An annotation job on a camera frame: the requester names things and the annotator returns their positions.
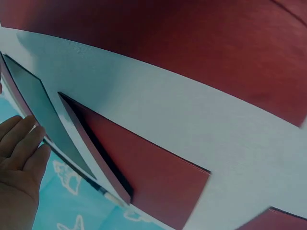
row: hand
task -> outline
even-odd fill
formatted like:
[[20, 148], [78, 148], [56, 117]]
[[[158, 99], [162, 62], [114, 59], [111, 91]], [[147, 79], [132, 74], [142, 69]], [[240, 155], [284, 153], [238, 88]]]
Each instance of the hand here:
[[45, 130], [33, 116], [0, 124], [0, 229], [31, 230], [50, 148], [39, 144]]

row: red panel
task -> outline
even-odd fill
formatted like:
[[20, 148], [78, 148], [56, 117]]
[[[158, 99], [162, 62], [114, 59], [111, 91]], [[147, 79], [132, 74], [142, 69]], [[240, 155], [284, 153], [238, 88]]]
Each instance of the red panel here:
[[65, 100], [131, 184], [131, 203], [163, 223], [182, 229], [210, 174], [92, 110]]
[[306, 230], [307, 220], [270, 208], [237, 230]]
[[69, 114], [74, 126], [76, 127], [79, 135], [81, 136], [83, 142], [86, 144], [87, 148], [89, 149], [90, 153], [92, 154], [93, 158], [99, 165], [101, 169], [103, 169], [103, 172], [106, 176], [106, 178], [110, 181], [114, 189], [117, 191], [120, 198], [122, 198], [127, 204], [130, 204], [131, 202], [131, 196], [126, 191], [124, 186], [121, 184], [119, 179], [115, 176], [115, 174], [112, 172], [111, 168], [108, 166], [108, 164], [105, 162], [105, 160], [100, 156], [97, 148], [94, 146], [93, 142], [90, 140], [90, 137], [87, 135], [86, 131], [84, 130], [82, 124], [80, 123], [78, 117], [73, 112], [72, 108], [70, 108], [69, 104], [66, 102], [68, 100], [68, 97], [61, 94], [61, 100], [63, 102], [63, 105]]
[[2, 0], [0, 20], [160, 66], [296, 126], [307, 114], [307, 30], [273, 1]]

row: red board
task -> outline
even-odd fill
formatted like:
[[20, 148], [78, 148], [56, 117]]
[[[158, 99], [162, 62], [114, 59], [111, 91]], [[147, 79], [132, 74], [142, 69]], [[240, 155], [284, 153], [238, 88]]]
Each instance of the red board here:
[[[306, 18], [302, 1], [278, 1]], [[307, 115], [307, 29], [272, 0], [2, 0], [0, 20], [171, 70], [296, 126]]]
[[306, 230], [307, 220], [269, 208], [237, 230]]
[[172, 228], [182, 229], [210, 173], [64, 98], [132, 186], [131, 203]]

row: white print on fabric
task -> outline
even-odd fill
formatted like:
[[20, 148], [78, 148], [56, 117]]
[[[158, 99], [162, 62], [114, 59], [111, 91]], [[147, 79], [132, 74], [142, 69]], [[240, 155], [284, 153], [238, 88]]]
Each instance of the white print on fabric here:
[[76, 223], [73, 229], [67, 228], [65, 225], [57, 223], [58, 230], [84, 230], [84, 222], [81, 215], [77, 215]]
[[131, 210], [126, 210], [124, 212], [124, 217], [128, 220], [131, 220], [131, 221], [134, 221], [134, 222], [140, 222], [140, 221], [144, 221], [146, 223], [151, 222], [150, 220], [146, 219], [145, 217], [141, 217], [141, 216], [139, 216], [138, 218], [133, 217], [135, 215], [138, 215], [138, 214], [136, 214], [134, 211], [131, 211]]
[[53, 161], [54, 171], [61, 180], [62, 185], [73, 195], [79, 192], [79, 185], [82, 177], [72, 170], [67, 164], [59, 161]]

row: light blue fabric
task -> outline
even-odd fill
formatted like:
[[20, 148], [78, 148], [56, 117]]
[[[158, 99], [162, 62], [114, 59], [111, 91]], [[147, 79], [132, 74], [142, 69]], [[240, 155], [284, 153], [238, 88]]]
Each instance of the light blue fabric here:
[[[0, 98], [0, 122], [16, 115]], [[40, 188], [33, 230], [162, 230], [140, 215], [116, 206], [51, 153]]]

